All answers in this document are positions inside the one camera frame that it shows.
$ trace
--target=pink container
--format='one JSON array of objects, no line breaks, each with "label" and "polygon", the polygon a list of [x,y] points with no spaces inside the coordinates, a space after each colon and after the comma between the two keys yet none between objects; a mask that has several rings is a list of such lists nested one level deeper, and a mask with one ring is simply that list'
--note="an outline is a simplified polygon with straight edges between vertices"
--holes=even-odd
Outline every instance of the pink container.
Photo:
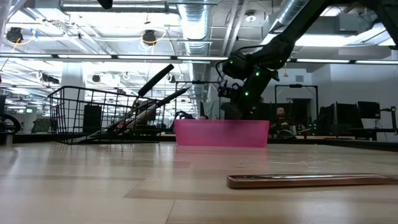
[{"label": "pink container", "polygon": [[175,121],[179,146],[265,147],[269,121],[192,120]]}]

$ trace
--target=robotic arm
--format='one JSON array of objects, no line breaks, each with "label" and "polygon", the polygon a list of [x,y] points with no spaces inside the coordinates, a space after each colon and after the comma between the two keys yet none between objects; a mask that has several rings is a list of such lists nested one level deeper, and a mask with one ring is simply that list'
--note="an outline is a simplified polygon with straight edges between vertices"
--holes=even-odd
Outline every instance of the robotic arm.
[{"label": "robotic arm", "polygon": [[231,102],[223,103],[221,109],[230,118],[247,118],[271,79],[279,81],[277,70],[284,66],[295,42],[304,35],[319,15],[332,4],[352,2],[359,2],[373,10],[398,45],[398,0],[311,0],[285,31],[261,46],[261,50],[244,55],[240,50],[260,46],[244,47],[233,52],[223,62],[223,72],[226,75],[246,81],[243,86],[234,90],[230,97]]}]

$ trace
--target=wire basket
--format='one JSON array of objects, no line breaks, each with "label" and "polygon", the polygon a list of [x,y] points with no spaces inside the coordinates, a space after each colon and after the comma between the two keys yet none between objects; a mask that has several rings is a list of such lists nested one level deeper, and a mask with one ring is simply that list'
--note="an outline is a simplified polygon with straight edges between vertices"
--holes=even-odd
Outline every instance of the wire basket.
[{"label": "wire basket", "polygon": [[51,130],[56,141],[64,144],[158,141],[164,130],[164,103],[116,91],[63,86],[49,94]]}]

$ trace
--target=pillar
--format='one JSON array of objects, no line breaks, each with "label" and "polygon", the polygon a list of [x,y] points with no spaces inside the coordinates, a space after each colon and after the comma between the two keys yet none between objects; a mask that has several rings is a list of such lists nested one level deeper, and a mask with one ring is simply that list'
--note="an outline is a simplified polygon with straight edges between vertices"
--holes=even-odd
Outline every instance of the pillar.
[{"label": "pillar", "polygon": [[65,117],[65,123],[58,125],[64,127],[63,131],[69,133],[82,132],[80,127],[83,126],[85,91],[78,89],[79,87],[84,88],[86,86],[82,66],[82,63],[65,62],[63,64],[61,86],[76,87],[65,87],[61,91],[61,98],[63,99],[61,107],[63,110],[60,110],[58,113]]},{"label": "pillar", "polygon": [[32,132],[32,128],[34,122],[37,119],[37,107],[26,107],[25,116],[24,116],[24,133],[30,134]]},{"label": "pillar", "polygon": [[12,0],[0,1],[0,46],[4,37],[4,30],[6,29],[7,18],[10,12]]}]

